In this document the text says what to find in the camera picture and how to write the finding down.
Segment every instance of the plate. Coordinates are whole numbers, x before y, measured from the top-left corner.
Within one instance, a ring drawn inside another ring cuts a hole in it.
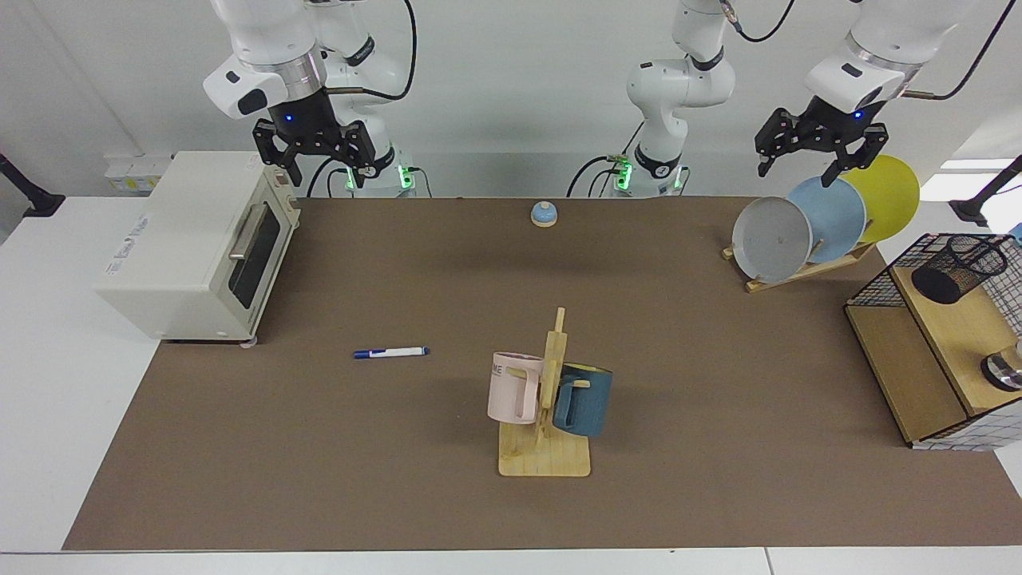
[[[788,194],[812,227],[812,244],[820,246],[809,253],[809,262],[825,263],[844,256],[863,237],[866,229],[866,203],[855,187],[835,180],[824,187],[820,178],[798,184]]]
[[[780,283],[798,273],[812,247],[805,213],[784,197],[760,197],[735,222],[735,261],[745,275],[763,283]]]
[[[904,229],[919,209],[919,179],[908,163],[892,155],[878,155],[866,170],[852,170],[841,179],[855,186],[873,221],[863,241],[882,241]]]

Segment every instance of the blue marker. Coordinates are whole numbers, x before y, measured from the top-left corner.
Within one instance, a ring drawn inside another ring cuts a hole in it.
[[[355,352],[355,360],[381,360],[386,357],[416,357],[429,355],[429,348],[368,349]]]

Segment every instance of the power outlet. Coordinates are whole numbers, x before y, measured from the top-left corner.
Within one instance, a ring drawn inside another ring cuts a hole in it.
[[[106,180],[121,193],[149,195],[171,165],[169,155],[140,155],[137,157],[108,156]]]

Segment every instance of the black mesh pen holder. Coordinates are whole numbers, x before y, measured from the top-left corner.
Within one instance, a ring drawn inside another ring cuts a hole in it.
[[[940,304],[954,304],[1008,269],[997,244],[983,237],[953,235],[923,267],[912,272],[919,293]]]

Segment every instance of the oven handle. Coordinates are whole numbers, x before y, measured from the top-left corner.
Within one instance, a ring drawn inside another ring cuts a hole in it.
[[[256,236],[259,233],[259,228],[263,225],[263,220],[266,219],[266,212],[269,209],[270,206],[266,203],[259,203],[248,208],[245,223],[241,225],[238,238],[234,241],[234,246],[231,247],[229,255],[231,259],[242,260],[248,258],[252,247],[256,245]]]

